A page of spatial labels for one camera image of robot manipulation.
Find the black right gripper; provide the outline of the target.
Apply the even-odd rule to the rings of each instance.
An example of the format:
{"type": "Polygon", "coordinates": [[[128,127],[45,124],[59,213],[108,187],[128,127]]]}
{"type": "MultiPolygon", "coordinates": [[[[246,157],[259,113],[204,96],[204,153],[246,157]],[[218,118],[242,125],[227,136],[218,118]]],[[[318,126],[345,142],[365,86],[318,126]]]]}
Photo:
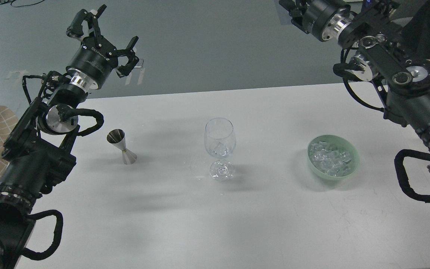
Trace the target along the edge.
{"type": "Polygon", "coordinates": [[[351,6],[342,0],[279,0],[291,23],[319,41],[353,41],[351,6]]]}

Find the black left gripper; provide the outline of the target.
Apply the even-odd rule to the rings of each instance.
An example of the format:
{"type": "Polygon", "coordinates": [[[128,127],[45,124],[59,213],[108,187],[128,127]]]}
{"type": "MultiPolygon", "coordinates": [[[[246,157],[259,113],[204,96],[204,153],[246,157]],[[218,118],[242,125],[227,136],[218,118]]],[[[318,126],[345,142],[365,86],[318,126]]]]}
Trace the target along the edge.
{"type": "Polygon", "coordinates": [[[136,56],[135,46],[138,36],[131,38],[125,49],[117,50],[100,32],[99,17],[106,10],[103,4],[96,11],[80,10],[67,27],[66,35],[81,42],[81,46],[66,67],[66,72],[75,75],[82,72],[92,79],[91,89],[99,90],[112,70],[116,67],[116,73],[120,78],[127,77],[137,66],[139,57],[136,56]],[[85,36],[82,24],[87,22],[89,35],[85,36]],[[119,57],[126,57],[127,63],[118,66],[119,57]]]}

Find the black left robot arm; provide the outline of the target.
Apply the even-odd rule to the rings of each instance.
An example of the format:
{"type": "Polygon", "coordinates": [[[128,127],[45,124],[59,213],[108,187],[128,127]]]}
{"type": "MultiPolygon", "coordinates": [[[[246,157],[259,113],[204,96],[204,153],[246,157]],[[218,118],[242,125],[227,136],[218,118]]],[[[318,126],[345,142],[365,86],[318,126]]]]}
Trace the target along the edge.
{"type": "Polygon", "coordinates": [[[78,51],[65,73],[37,76],[41,88],[3,144],[1,156],[9,164],[0,179],[0,269],[14,269],[21,257],[46,259],[58,249],[63,215],[58,210],[31,213],[34,204],[75,167],[71,151],[77,137],[104,124],[100,112],[78,105],[112,71],[124,78],[139,62],[138,36],[118,49],[101,34],[98,20],[104,10],[106,5],[75,15],[66,35],[81,42],[78,51]]]}

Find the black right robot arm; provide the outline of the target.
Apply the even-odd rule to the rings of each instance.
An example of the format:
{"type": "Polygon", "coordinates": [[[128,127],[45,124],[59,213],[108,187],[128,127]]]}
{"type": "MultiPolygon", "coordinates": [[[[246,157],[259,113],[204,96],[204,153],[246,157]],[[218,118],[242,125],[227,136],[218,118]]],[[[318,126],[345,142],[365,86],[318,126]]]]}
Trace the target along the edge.
{"type": "Polygon", "coordinates": [[[280,0],[291,23],[319,41],[335,39],[342,47],[334,73],[348,81],[367,81],[377,89],[384,119],[410,125],[429,152],[403,149],[394,164],[401,190],[411,199],[430,203],[430,195],[417,194],[408,182],[406,157],[430,162],[430,61],[405,46],[401,27],[391,22],[398,8],[392,0],[365,0],[360,13],[342,0],[280,0]]]}

